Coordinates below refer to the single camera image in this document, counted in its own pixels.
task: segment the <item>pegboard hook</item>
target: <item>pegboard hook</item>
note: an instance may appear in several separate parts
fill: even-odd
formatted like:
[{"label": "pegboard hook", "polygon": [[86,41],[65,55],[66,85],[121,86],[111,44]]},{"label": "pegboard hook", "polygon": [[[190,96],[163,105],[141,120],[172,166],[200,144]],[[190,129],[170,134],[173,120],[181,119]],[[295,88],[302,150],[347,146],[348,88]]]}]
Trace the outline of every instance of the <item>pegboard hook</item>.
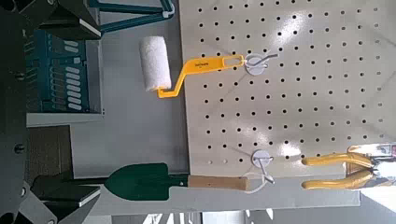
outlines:
[{"label": "pegboard hook", "polygon": [[253,153],[251,157],[252,163],[262,169],[262,174],[264,176],[264,179],[271,184],[275,184],[275,180],[268,175],[268,173],[265,171],[265,167],[270,164],[271,161],[274,160],[274,157],[271,157],[270,154],[265,151],[265,150],[257,150]]}]

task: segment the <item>yellow pliers handle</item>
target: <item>yellow pliers handle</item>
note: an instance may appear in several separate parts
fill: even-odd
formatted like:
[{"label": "yellow pliers handle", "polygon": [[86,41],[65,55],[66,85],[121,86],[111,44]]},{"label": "yellow pliers handle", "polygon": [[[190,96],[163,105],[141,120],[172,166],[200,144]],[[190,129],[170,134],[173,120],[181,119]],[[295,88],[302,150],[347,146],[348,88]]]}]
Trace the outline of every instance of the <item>yellow pliers handle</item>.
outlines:
[{"label": "yellow pliers handle", "polygon": [[302,184],[304,189],[359,189],[374,177],[368,170],[359,171],[345,179],[308,180]]},{"label": "yellow pliers handle", "polygon": [[[354,163],[366,168],[373,168],[374,165],[370,159],[357,153],[336,153],[322,157],[306,158],[302,160],[304,165],[328,165],[337,162]],[[374,177],[369,170],[359,171],[345,179],[338,180],[310,180],[302,184],[304,189],[359,189],[367,181]]]}]

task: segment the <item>paint roller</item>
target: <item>paint roller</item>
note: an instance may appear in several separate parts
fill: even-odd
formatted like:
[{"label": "paint roller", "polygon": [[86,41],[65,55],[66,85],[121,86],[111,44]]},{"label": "paint roller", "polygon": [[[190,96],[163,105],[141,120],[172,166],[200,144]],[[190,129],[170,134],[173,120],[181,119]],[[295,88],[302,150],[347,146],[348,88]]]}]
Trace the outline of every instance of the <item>paint roller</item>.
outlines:
[{"label": "paint roller", "polygon": [[146,91],[157,91],[160,98],[177,97],[186,75],[240,67],[245,61],[244,56],[239,54],[189,60],[183,65],[175,89],[168,91],[172,88],[172,81],[164,38],[162,36],[144,37],[140,42],[140,59]]}]

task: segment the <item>gray floor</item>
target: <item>gray floor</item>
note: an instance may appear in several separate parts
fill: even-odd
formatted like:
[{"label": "gray floor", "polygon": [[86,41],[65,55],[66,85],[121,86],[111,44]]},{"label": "gray floor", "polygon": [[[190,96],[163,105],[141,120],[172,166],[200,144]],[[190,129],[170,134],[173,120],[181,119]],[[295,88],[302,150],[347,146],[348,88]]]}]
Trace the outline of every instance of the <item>gray floor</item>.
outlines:
[{"label": "gray floor", "polygon": [[[158,6],[158,0],[134,1]],[[117,3],[131,4],[130,1]],[[102,23],[130,18],[102,13]],[[132,163],[166,162],[171,172],[188,171],[184,98],[158,99],[145,92],[138,42],[163,35],[167,42],[172,79],[181,69],[178,15],[172,20],[106,34],[103,38],[104,101],[102,122],[72,125],[76,177],[109,175]]]},{"label": "gray floor", "polygon": [[69,126],[30,128],[28,133],[25,181],[29,185],[39,175],[72,171]]}]

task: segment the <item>yellow roller handle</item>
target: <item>yellow roller handle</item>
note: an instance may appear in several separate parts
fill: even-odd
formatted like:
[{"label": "yellow roller handle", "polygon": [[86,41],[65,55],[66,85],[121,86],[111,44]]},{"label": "yellow roller handle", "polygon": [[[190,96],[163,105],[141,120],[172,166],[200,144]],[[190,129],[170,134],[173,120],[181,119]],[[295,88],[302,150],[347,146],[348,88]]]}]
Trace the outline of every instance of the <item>yellow roller handle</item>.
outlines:
[{"label": "yellow roller handle", "polygon": [[309,165],[309,166],[328,165],[337,162],[350,162],[367,168],[374,167],[370,159],[357,153],[335,153],[322,157],[305,158],[302,160],[302,163],[304,165]]},{"label": "yellow roller handle", "polygon": [[[237,60],[237,63],[226,64],[226,61],[228,60]],[[158,89],[158,97],[168,98],[178,96],[181,86],[183,85],[183,81],[186,78],[186,75],[202,74],[218,71],[221,69],[240,67],[243,66],[244,63],[245,58],[243,55],[240,54],[225,57],[200,58],[189,60],[184,64],[183,69],[181,70],[175,89],[173,91],[164,91],[163,89]]]},{"label": "yellow roller handle", "polygon": [[338,180],[309,180],[302,184],[304,189],[359,189],[374,175],[368,171],[359,171],[345,179]]}]

